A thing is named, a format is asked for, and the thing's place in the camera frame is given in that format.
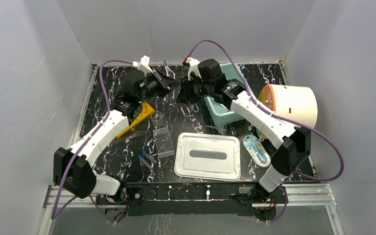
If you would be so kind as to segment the metal crucible tongs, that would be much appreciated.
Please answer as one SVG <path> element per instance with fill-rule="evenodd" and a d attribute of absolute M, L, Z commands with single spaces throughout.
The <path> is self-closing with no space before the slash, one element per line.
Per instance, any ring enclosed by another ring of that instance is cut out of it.
<path fill-rule="evenodd" d="M 181 106 L 181 112 L 186 118 L 194 118 L 199 112 L 199 107 L 197 104 L 183 104 Z"/>

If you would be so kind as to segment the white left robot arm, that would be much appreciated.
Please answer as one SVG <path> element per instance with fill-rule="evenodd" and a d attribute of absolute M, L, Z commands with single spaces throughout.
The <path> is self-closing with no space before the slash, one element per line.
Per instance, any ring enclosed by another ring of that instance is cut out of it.
<path fill-rule="evenodd" d="M 124 182 L 94 173 L 93 166 L 104 149 L 142 113 L 143 102 L 156 96 L 165 97 L 180 84 L 156 69 L 128 72 L 109 113 L 78 142 L 55 151 L 53 182 L 78 198 L 105 194 L 115 204 L 124 202 L 127 196 Z"/>

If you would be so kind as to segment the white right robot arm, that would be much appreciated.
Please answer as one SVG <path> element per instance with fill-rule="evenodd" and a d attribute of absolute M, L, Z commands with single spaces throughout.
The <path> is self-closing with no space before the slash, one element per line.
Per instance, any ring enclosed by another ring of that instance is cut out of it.
<path fill-rule="evenodd" d="M 182 79 L 177 102 L 194 103 L 210 96 L 250 122 L 276 148 L 269 168 L 251 191 L 259 201 L 270 202 L 281 183 L 309 156 L 310 130 L 301 124 L 294 125 L 275 117 L 274 113 L 253 97 L 244 81 L 227 79 L 216 60 L 200 62 L 188 57 L 183 64 L 189 70 Z"/>

